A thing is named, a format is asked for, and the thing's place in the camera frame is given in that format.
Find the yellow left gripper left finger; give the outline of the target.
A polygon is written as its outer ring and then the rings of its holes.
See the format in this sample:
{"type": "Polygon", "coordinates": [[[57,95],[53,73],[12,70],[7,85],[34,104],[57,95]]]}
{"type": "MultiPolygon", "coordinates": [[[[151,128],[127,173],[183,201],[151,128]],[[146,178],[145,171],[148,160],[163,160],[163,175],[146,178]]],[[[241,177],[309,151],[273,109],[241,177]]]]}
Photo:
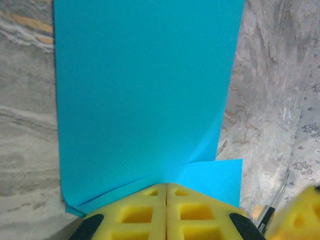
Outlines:
{"type": "Polygon", "coordinates": [[[89,213],[72,240],[165,240],[167,185],[155,184],[89,213]]]}

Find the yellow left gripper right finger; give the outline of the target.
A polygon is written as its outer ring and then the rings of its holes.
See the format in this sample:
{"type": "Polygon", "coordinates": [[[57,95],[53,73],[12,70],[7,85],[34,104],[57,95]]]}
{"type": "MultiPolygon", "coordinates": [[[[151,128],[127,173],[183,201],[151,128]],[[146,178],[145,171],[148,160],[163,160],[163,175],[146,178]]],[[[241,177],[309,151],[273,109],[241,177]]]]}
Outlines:
{"type": "Polygon", "coordinates": [[[263,235],[240,208],[185,186],[168,183],[166,238],[168,240],[261,240],[263,235]]]}

